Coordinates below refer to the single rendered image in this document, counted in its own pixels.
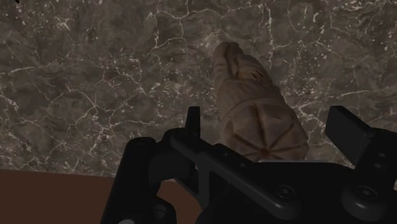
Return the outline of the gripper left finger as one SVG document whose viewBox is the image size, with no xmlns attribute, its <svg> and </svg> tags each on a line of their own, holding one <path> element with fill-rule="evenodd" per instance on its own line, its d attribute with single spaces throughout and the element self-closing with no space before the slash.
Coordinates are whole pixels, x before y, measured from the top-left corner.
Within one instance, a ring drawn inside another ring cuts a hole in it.
<svg viewBox="0 0 397 224">
<path fill-rule="evenodd" d="M 299 217 L 302 200 L 286 181 L 222 144 L 200 138 L 200 108 L 189 108 L 185 126 L 162 140 L 137 137 L 123 152 L 100 224 L 177 224 L 174 206 L 157 193 L 175 179 L 202 208 L 195 224 L 231 223 L 263 212 L 267 219 Z"/>
</svg>

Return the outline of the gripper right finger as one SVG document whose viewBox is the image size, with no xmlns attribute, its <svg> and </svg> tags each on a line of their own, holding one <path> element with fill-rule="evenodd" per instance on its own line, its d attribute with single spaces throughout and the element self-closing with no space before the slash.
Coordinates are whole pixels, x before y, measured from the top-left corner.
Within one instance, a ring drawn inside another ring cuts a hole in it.
<svg viewBox="0 0 397 224">
<path fill-rule="evenodd" d="M 371 127 L 343 106 L 330 107 L 324 132 L 354 166 L 341 194 L 344 209 L 362 221 L 391 221 L 397 132 Z"/>
</svg>

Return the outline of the tan carved figure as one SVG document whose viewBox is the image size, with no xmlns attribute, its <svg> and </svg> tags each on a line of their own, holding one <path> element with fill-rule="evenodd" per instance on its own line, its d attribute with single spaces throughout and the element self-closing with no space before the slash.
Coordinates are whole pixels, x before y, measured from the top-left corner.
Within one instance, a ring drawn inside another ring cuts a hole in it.
<svg viewBox="0 0 397 224">
<path fill-rule="evenodd" d="M 212 56 L 221 142 L 253 162 L 303 160 L 308 137 L 262 64 L 236 42 Z"/>
</svg>

